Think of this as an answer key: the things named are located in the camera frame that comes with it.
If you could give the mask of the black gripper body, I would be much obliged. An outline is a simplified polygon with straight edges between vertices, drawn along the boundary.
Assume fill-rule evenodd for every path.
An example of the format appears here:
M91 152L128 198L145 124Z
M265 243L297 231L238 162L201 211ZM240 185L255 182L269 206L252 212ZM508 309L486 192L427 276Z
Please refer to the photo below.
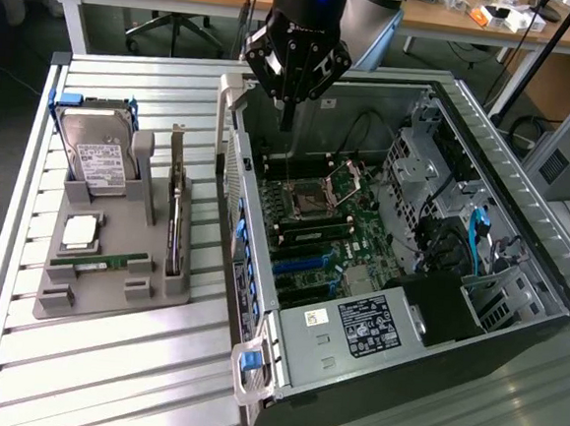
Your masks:
M267 36L274 49L316 45L328 53L340 42L340 21L348 0L273 0Z

